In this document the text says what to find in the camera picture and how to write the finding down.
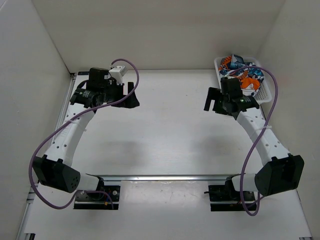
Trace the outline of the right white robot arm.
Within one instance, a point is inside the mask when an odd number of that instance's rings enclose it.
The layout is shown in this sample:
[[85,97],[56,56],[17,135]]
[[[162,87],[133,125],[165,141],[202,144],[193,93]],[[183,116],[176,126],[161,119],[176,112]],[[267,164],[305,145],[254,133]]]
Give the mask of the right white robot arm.
[[257,150],[262,168],[257,173],[244,173],[227,178],[224,193],[230,200],[238,199],[243,191],[258,192],[262,196],[295,190],[300,182],[304,160],[292,155],[277,139],[264,119],[253,96],[243,94],[235,78],[225,78],[221,88],[208,89],[204,110],[232,116],[243,127]]

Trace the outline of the white plastic basket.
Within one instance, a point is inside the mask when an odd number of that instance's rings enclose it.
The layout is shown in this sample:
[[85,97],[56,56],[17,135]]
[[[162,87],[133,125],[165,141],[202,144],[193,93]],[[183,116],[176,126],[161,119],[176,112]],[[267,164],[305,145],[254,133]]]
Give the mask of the white plastic basket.
[[[224,56],[223,57],[216,57],[214,59],[214,69],[215,69],[215,72],[217,75],[219,88],[221,88],[221,82],[220,82],[221,78],[220,78],[220,74],[219,74],[219,66],[220,66],[220,62],[223,58],[225,58],[225,57]],[[242,58],[245,62],[252,62],[256,66],[261,67],[260,62],[257,59],[255,59],[254,57],[243,56]],[[270,88],[267,83],[267,76],[266,76],[266,74],[264,74],[264,75],[265,75],[265,80],[261,83],[258,92],[254,95],[254,98],[259,105],[261,105],[263,103],[268,103],[273,99]]]

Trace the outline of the left aluminium rail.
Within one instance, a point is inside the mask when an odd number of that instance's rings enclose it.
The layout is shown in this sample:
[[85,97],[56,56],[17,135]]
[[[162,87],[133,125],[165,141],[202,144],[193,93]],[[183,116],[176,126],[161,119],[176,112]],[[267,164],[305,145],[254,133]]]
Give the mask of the left aluminium rail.
[[[58,127],[60,125],[62,125],[62,122],[63,122],[63,120],[65,118],[67,107],[68,107],[67,101],[69,100],[70,95],[72,93],[72,90],[73,90],[73,87],[74,87],[74,84],[75,84],[76,75],[77,75],[76,73],[71,73],[70,74],[70,82],[69,82],[68,88],[66,90],[66,93],[64,95],[63,102],[62,102],[62,105],[61,105],[61,109],[60,109],[60,112],[59,112],[58,119],[57,119],[57,122],[56,122],[54,130],[57,130]],[[19,228],[18,228],[18,231],[17,231],[17,235],[15,237],[16,240],[33,240],[35,238],[35,235],[36,235],[35,233],[25,233],[26,225],[27,225],[27,222],[28,222],[29,215],[31,213],[31,208],[32,208],[32,204],[34,202],[35,196],[36,195],[35,195],[33,189],[30,188],[30,190],[28,192],[28,195],[27,195],[26,205],[25,205],[25,209],[24,209],[24,212],[23,212],[23,215],[22,215],[22,219],[20,221],[20,225],[19,225]]]

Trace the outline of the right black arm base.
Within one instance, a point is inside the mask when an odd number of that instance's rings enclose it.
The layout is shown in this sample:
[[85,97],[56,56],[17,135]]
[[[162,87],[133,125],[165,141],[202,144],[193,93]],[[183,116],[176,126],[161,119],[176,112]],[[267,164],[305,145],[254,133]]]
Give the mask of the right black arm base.
[[[204,192],[208,195],[211,212],[244,212],[240,193],[235,191],[229,194],[225,185],[209,185]],[[250,212],[257,209],[255,194],[252,191],[244,191],[245,205]]]

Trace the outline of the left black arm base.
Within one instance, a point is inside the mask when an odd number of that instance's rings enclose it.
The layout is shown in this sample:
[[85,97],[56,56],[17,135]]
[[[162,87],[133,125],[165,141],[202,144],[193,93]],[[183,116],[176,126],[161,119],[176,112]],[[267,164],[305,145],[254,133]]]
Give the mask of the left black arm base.
[[78,193],[75,197],[73,208],[75,210],[118,210],[120,202],[120,185],[105,185],[102,193]]

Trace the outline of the colourful patterned shorts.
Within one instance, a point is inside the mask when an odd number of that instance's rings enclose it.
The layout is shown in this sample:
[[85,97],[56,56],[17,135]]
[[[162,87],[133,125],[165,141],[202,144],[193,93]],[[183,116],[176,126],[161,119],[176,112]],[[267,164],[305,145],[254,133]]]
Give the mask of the colourful patterned shorts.
[[219,78],[237,78],[240,83],[240,88],[244,95],[254,97],[262,82],[265,80],[264,73],[254,68],[254,62],[244,61],[244,59],[236,54],[223,57],[217,65]]

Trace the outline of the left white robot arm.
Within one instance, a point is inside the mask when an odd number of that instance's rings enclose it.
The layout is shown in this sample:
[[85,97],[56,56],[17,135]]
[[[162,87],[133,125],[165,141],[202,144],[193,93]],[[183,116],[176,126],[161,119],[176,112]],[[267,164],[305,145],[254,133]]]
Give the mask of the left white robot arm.
[[123,76],[125,66],[114,66],[110,70],[91,68],[88,79],[81,82],[70,98],[65,123],[52,145],[42,157],[35,157],[32,168],[39,182],[47,187],[73,193],[87,191],[93,200],[105,194],[102,180],[95,175],[81,173],[72,168],[73,157],[86,126],[96,114],[96,107],[115,103],[118,108],[135,108],[140,105],[134,93],[124,94]]

